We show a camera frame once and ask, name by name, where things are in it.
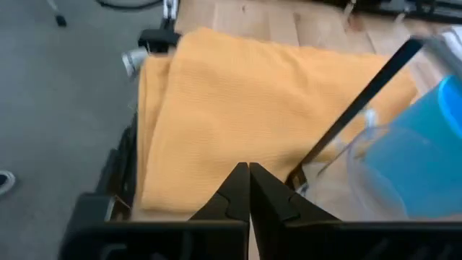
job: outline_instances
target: yellow towel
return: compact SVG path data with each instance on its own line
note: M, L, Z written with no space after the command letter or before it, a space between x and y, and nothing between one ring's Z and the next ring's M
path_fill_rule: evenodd
M208 29L183 36L172 58L149 57L141 72L141 207L195 211L242 161L284 180L386 61ZM403 71L370 107L385 124L415 94ZM342 139L363 123L351 122Z

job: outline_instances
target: wooden floor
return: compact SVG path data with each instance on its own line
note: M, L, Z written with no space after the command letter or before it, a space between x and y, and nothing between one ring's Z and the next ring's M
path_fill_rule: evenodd
M315 46L349 53L392 55L411 35L429 35L447 25L368 14L345 19L343 10L310 1L182 0L176 30L197 27L292 46ZM409 63L420 93L443 73L426 53Z

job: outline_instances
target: gray carpet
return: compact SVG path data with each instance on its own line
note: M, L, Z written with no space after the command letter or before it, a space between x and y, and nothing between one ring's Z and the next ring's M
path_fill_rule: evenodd
M161 9L120 13L92 0L0 1L0 259L55 259L76 197L91 191L136 104L121 53Z

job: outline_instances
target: clear plastic container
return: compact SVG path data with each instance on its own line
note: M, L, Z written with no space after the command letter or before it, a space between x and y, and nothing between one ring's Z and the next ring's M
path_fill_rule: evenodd
M462 213L462 174L417 133L364 130L327 164L306 198L345 221L431 220Z

